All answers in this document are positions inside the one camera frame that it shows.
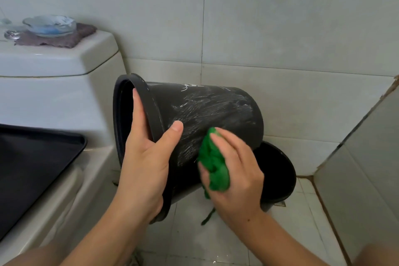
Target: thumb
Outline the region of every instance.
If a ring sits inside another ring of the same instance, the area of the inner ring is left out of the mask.
[[[209,193],[209,172],[202,165],[201,162],[198,162],[199,175],[201,176],[202,185],[205,187],[206,191]]]
[[[172,151],[176,147],[183,132],[183,123],[181,121],[173,122],[172,126],[164,132],[161,139],[157,141],[151,150],[158,157],[169,160]]]

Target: brown towel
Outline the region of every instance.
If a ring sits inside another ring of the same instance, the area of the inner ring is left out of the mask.
[[[76,31],[72,34],[61,37],[40,37],[30,31],[21,33],[21,37],[15,40],[15,45],[52,45],[60,48],[73,48],[80,40],[95,33],[97,27],[94,25],[87,25],[85,23],[77,23]]]

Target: toilet tank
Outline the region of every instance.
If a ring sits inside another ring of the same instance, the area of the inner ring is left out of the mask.
[[[88,147],[113,144],[112,94],[122,74],[108,32],[71,49],[0,40],[0,123],[79,132]]]

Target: black trash bin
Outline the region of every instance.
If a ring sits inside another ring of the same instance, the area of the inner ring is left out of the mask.
[[[274,145],[263,141],[253,153],[265,175],[261,207],[266,212],[273,204],[285,200],[292,194],[297,175],[290,159]]]
[[[121,164],[132,124],[133,88],[137,89],[143,103],[152,141],[158,141],[175,120],[184,124],[182,138],[169,161],[164,204],[154,221],[162,221],[173,202],[201,185],[196,159],[210,127],[217,126],[235,133],[252,149],[262,142],[261,111],[252,97],[241,89],[145,82],[136,74],[122,75],[115,84],[113,105],[115,139]]]

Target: person's left hand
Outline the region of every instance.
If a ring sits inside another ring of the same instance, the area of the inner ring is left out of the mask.
[[[160,212],[169,158],[182,132],[183,123],[175,121],[156,143],[149,140],[143,105],[137,90],[133,89],[132,128],[126,141],[121,177],[113,201],[119,211],[146,223]]]

